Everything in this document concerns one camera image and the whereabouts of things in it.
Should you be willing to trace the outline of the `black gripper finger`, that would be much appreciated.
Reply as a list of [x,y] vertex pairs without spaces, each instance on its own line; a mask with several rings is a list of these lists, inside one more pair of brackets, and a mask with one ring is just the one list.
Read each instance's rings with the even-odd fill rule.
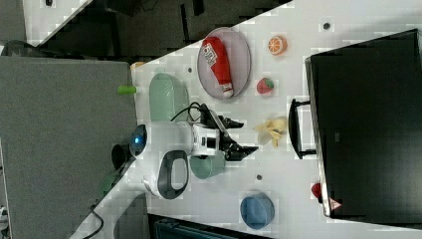
[[257,146],[242,146],[238,143],[232,143],[226,150],[227,161],[242,161],[245,157],[258,149]]
[[244,124],[239,121],[235,121],[229,118],[223,118],[222,123],[225,128],[242,128]]

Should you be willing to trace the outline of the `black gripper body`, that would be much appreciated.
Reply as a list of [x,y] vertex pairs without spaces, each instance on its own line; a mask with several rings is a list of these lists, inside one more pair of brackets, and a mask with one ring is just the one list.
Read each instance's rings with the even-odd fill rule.
[[204,124],[207,128],[216,129],[217,135],[219,138],[218,147],[221,151],[224,152],[226,159],[226,150],[232,143],[237,143],[231,138],[227,129],[225,128],[222,119],[223,116],[218,116],[215,112],[211,111],[205,104],[202,104],[199,107],[200,112],[200,122]]

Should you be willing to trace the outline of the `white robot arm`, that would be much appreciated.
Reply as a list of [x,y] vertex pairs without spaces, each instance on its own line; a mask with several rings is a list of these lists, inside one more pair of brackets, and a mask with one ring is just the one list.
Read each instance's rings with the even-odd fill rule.
[[134,156],[125,177],[140,191],[164,199],[180,196],[186,186],[177,188],[172,181],[175,163],[189,167],[188,158],[241,161],[257,149],[241,145],[231,138],[230,128],[241,128],[240,122],[224,118],[205,104],[194,103],[199,112],[198,121],[152,121],[136,127],[132,133],[129,150]]

